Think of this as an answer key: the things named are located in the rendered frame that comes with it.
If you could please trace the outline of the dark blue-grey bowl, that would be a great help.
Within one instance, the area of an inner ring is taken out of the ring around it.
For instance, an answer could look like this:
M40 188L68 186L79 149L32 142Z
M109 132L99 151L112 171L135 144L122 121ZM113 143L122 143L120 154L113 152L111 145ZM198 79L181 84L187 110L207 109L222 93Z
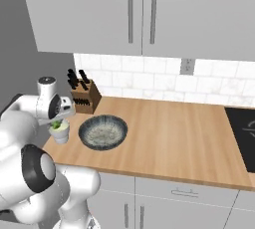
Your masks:
M110 150L118 147L128 134L128 125L120 117L101 114L85 120L79 127L81 142L92 150Z

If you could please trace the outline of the grey wall cupboard door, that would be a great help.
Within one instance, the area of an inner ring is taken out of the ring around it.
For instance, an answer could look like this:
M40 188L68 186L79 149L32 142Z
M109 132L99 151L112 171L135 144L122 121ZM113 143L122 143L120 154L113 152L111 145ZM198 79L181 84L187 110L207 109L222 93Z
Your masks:
M255 61L255 0L143 0L142 53L152 57Z
M128 42L128 0L26 0L40 52L139 56L142 0L133 0Z

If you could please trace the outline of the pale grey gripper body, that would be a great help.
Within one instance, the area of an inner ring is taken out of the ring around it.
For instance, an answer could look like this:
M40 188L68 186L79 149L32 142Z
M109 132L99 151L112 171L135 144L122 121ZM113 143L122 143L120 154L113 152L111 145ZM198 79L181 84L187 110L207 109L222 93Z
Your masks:
M61 97L61 109L59 116L60 118L67 118L73 116L76 113L73 102L69 97Z

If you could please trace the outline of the narrow grey drawer front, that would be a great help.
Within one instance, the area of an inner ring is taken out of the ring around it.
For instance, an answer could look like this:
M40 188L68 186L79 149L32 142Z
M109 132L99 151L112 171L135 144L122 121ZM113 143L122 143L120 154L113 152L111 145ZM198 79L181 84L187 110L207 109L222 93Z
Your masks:
M134 194L134 177L112 173L100 173L101 189Z

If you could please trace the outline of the grey wall socket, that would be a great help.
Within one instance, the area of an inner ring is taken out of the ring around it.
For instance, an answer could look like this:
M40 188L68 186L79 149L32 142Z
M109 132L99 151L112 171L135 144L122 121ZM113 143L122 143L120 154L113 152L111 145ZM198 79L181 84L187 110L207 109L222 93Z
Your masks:
M180 73L182 75L192 76L194 73L195 60L194 59L182 59L180 64Z

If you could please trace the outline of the wide grey drawer front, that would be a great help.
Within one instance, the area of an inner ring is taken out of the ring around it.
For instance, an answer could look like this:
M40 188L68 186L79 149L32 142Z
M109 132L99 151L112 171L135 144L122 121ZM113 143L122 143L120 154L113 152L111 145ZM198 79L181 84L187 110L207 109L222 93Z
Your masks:
M192 189L199 196L198 198L193 198L171 194L171 190L176 188L183 191ZM135 193L141 196L231 207L238 191L227 188L137 177L135 179Z

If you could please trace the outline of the black hob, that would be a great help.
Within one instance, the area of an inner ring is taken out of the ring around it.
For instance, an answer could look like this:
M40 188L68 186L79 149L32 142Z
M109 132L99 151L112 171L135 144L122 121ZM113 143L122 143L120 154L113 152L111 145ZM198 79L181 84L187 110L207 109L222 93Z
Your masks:
M255 110L225 107L246 170L255 173Z

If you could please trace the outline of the brown wooden knife block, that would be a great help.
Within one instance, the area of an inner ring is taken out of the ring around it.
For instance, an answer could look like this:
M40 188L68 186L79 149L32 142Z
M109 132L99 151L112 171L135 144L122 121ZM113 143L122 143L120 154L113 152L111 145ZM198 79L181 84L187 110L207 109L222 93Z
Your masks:
M85 91L82 85L79 84L75 90L71 90L71 94L76 112L78 114L92 115L95 112L102 95L93 80L90 80L90 83L86 84L86 86L88 87L87 91Z

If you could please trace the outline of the grey base cupboard door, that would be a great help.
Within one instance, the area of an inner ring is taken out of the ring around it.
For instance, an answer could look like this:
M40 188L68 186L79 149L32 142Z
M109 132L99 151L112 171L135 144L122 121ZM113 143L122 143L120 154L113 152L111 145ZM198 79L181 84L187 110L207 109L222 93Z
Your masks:
M130 193L100 190L88 199L92 215L101 229L127 229L125 204L128 204L128 229L134 229L134 195Z
M230 207L141 195L135 197L135 204L136 229L142 205L143 229L224 229L231 211Z

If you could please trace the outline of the grey base cupboard front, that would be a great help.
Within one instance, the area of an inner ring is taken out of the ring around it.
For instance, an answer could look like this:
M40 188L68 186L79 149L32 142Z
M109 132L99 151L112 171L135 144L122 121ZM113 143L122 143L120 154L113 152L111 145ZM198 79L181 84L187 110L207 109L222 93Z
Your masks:
M225 229L255 229L255 192L239 191Z

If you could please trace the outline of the white glass of lemonade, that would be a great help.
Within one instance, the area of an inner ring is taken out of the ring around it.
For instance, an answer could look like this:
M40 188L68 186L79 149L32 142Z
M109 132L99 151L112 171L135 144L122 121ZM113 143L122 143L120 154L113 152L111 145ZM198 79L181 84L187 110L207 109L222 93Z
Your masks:
M54 141L59 144L69 140L70 124L66 119L56 120L49 126L49 133Z

